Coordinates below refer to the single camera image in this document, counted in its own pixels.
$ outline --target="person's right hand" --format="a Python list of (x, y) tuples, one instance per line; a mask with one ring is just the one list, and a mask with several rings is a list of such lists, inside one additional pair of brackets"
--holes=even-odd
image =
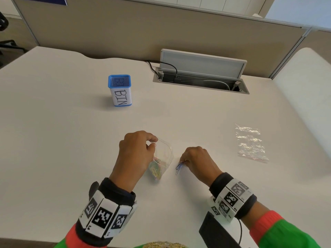
[(217, 164), (202, 147), (188, 147), (180, 158), (190, 171), (208, 187), (222, 174)]

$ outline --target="person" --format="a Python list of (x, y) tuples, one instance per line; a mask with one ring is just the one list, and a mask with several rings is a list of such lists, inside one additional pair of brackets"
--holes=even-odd
[[(116, 203), (116, 205), (121, 205), (121, 207), (124, 205), (124, 207), (131, 209), (136, 198), (133, 189), (147, 170), (149, 163), (153, 160), (155, 142), (157, 141), (156, 136), (145, 131), (126, 134), (124, 140), (119, 142), (119, 153), (113, 171), (109, 178), (105, 178), (102, 181), (98, 187), (98, 193), (101, 192), (104, 198), (110, 200), (111, 203)], [(222, 172), (209, 156), (207, 150), (201, 147), (188, 147), (182, 154), (180, 161), (189, 168), (198, 180), (209, 187), (215, 198), (217, 198), (228, 181), (233, 179), (228, 173)], [(249, 229), (251, 237), (260, 248), (319, 247), (308, 234), (285, 221), (278, 213), (269, 210), (259, 203), (256, 200), (256, 196), (253, 195), (250, 199), (252, 200), (247, 200), (247, 202), (249, 201), (251, 205), (248, 204), (247, 207), (243, 207), (246, 208), (246, 212), (241, 212), (240, 220)], [(87, 229), (90, 226), (84, 228), (82, 223), (83, 221), (78, 220), (55, 248), (105, 247), (112, 240), (113, 237), (97, 237), (89, 233)], [(178, 243), (151, 243), (139, 247), (167, 246), (186, 247)]]

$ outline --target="black cable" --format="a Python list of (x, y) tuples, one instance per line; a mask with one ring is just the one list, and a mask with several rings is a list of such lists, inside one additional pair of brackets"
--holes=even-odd
[(176, 75), (175, 75), (175, 77), (173, 78), (173, 81), (175, 82), (175, 79), (176, 79), (176, 77), (177, 77), (177, 73), (178, 73), (178, 70), (177, 70), (177, 68), (176, 68), (175, 66), (173, 66), (173, 65), (170, 64), (170, 63), (161, 62), (161, 61), (151, 61), (151, 60), (146, 60), (145, 62), (148, 62), (148, 63), (149, 63), (149, 65), (151, 66), (151, 69), (152, 69), (152, 71), (153, 71), (154, 73), (156, 73), (156, 71), (152, 68), (151, 62), (163, 63), (163, 64), (167, 64), (167, 65), (170, 65), (170, 66), (174, 67), (175, 70), (176, 70)]
[(240, 224), (240, 238), (239, 238), (239, 242), (238, 242), (238, 245), (240, 245), (241, 243), (241, 238), (243, 237), (243, 227), (241, 225), (241, 221), (238, 219), (239, 221), (239, 224)]

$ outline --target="white desk surface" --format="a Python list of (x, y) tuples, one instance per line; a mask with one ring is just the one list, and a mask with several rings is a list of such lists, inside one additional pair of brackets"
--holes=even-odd
[[(132, 106), (113, 106), (110, 74), (129, 74)], [(60, 241), (88, 202), (92, 182), (110, 175), (118, 142), (146, 130), (172, 145), (159, 183), (147, 172), (139, 208), (110, 243), (157, 240), (205, 247), (198, 230), (208, 188), (176, 163), (203, 146), (222, 171), (258, 200), (330, 243), (331, 161), (272, 80), (243, 76), (250, 95), (152, 82), (147, 63), (36, 47), (0, 70), (0, 237)], [(238, 157), (235, 124), (260, 129), (267, 164)], [(224, 223), (239, 239), (239, 223)], [(242, 247), (257, 247), (244, 227)]]

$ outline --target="wristband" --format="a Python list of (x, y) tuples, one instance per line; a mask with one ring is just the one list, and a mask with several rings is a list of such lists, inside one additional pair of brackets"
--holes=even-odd
[(216, 215), (222, 214), (231, 222), (234, 217), (244, 217), (256, 200), (249, 187), (238, 179), (232, 179), (223, 187), (211, 208)]
[(136, 202), (132, 207), (118, 205), (97, 190), (78, 221), (85, 232), (98, 238), (111, 238), (124, 229), (136, 209)]

